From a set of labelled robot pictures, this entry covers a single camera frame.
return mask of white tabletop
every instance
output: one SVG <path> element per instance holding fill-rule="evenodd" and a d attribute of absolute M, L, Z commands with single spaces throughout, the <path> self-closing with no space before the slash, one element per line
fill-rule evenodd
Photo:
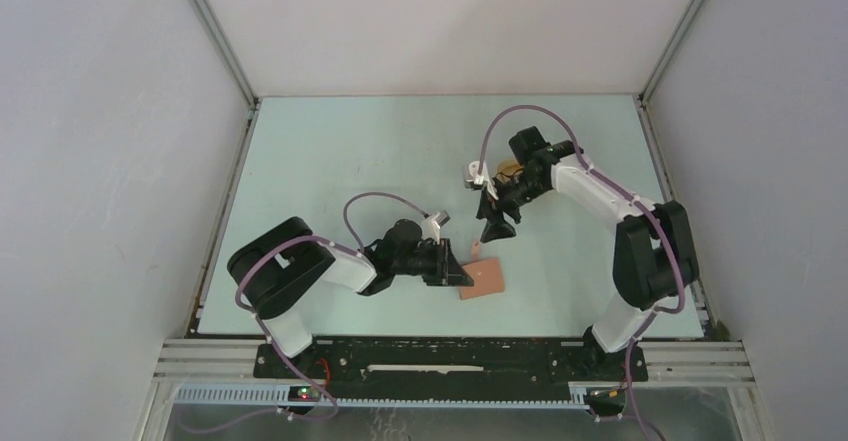
<path fill-rule="evenodd" d="M 604 96 L 422 96 L 265 98 L 203 305 L 198 332 L 260 334 L 234 301 L 230 256 L 300 216 L 316 234 L 355 247 L 342 206 L 363 191 L 388 191 L 423 209 L 447 210 L 443 229 L 454 253 L 470 259 L 483 221 L 479 193 L 463 187 L 464 166 L 479 156 L 486 127 L 504 108 L 538 104 L 563 116 L 592 160 L 619 183 L 661 201 L 659 184 L 633 100 Z M 488 160 L 512 157 L 507 140 L 537 126 L 567 139 L 541 113 L 516 112 L 495 129 Z M 351 221 L 368 244 L 400 218 L 419 219 L 389 199 L 364 198 Z M 359 296 L 317 283 L 298 302 L 309 329 L 328 335 L 581 336 L 614 293 L 613 235 L 577 203 L 547 193 L 521 209 L 518 236 L 483 245 L 500 257 L 504 293 L 461 301 L 456 288 L 427 287 L 400 276 L 387 291 Z M 691 297 L 676 316 L 661 315 L 649 337 L 703 335 Z"/>

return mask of white wall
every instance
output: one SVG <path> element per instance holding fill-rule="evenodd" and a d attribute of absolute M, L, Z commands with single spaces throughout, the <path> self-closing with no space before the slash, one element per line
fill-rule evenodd
<path fill-rule="evenodd" d="M 848 0 L 709 0 L 652 112 L 781 440 L 844 439 Z"/>
<path fill-rule="evenodd" d="M 260 95 L 634 93 L 689 0 L 210 0 Z"/>
<path fill-rule="evenodd" d="M 129 439 L 247 109 L 188 0 L 0 0 L 0 437 Z"/>

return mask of brown cardboard piece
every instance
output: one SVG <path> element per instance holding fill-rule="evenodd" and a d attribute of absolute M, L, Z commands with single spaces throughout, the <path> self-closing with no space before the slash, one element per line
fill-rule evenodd
<path fill-rule="evenodd" d="M 463 269 L 474 280 L 474 286 L 459 288 L 459 298 L 463 301 L 487 294 L 502 293 L 506 290 L 498 258 L 480 260 L 480 240 L 471 243 L 471 262 Z"/>

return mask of white panel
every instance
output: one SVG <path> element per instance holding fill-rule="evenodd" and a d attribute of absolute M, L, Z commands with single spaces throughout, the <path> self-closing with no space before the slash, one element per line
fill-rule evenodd
<path fill-rule="evenodd" d="M 130 439 L 246 107 L 187 0 L 0 0 L 0 430 Z"/>
<path fill-rule="evenodd" d="M 848 0 L 709 0 L 653 101 L 778 439 L 845 439 Z"/>
<path fill-rule="evenodd" d="M 515 104 L 539 104 L 571 123 L 593 161 L 625 186 L 660 199 L 659 183 L 630 96 L 389 96 L 266 98 L 251 139 L 199 330 L 260 334 L 234 303 L 236 283 L 227 261 L 238 249 L 291 216 L 316 234 L 350 246 L 342 206 L 365 191 L 407 197 L 429 212 L 445 209 L 460 262 L 484 222 L 476 219 L 480 193 L 464 188 L 462 168 L 479 156 L 491 120 Z M 517 112 L 493 131 L 489 160 L 511 157 L 507 141 L 536 125 L 551 142 L 567 138 L 552 119 Z M 548 193 L 521 209 L 517 237 L 483 246 L 498 256 L 506 291 L 461 301 L 456 288 L 428 287 L 398 276 L 371 297 L 316 283 L 296 305 L 315 334 L 386 336 L 582 336 L 607 307 L 614 237 L 599 220 L 564 195 Z M 350 208 L 351 224 L 366 244 L 395 221 L 417 218 L 392 200 L 364 198 Z M 651 337 L 700 337 L 691 297 L 686 311 L 663 315 Z"/>
<path fill-rule="evenodd" d="M 259 95 L 630 93 L 689 0 L 210 0 Z"/>

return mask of black mounting plate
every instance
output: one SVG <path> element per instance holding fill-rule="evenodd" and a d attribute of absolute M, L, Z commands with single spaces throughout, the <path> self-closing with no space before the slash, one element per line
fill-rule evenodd
<path fill-rule="evenodd" d="M 569 382 L 618 383 L 621 364 L 594 372 L 578 366 L 583 347 L 573 338 L 399 338 L 315 337 L 310 348 L 292 361 L 307 376 L 331 372 L 329 392 L 355 399 L 451 401 L 567 401 Z M 381 370 L 378 365 L 474 366 L 476 371 L 438 372 Z M 647 381 L 642 350 L 631 357 L 634 381 Z M 292 379 L 269 344 L 257 350 L 253 376 Z"/>

